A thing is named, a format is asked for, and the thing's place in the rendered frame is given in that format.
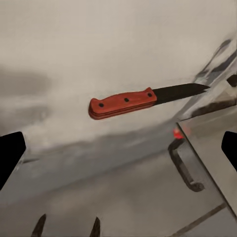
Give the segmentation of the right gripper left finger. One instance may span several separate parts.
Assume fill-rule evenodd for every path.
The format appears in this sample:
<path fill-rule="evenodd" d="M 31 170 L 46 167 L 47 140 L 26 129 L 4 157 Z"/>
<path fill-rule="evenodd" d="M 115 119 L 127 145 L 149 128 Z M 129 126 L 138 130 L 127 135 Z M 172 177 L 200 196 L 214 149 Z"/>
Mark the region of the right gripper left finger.
<path fill-rule="evenodd" d="M 25 150 L 21 131 L 0 137 L 0 191 Z"/>

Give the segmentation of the parer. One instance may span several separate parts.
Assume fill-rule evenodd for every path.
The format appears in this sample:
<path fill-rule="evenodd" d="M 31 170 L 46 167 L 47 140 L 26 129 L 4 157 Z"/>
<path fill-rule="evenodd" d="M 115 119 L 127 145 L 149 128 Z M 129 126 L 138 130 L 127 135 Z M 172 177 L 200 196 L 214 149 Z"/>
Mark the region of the parer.
<path fill-rule="evenodd" d="M 89 107 L 93 114 L 100 116 L 208 88 L 210 88 L 210 86 L 198 83 L 187 83 L 158 89 L 152 89 L 149 87 L 142 92 L 120 93 L 106 97 L 103 100 L 92 98 L 89 102 Z"/>

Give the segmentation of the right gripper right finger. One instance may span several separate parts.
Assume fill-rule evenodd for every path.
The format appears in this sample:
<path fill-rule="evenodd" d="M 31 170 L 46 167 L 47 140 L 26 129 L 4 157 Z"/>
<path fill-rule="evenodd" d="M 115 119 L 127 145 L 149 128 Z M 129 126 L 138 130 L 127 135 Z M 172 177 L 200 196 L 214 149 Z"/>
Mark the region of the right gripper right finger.
<path fill-rule="evenodd" d="M 221 148 L 237 170 L 237 133 L 226 131 Z"/>

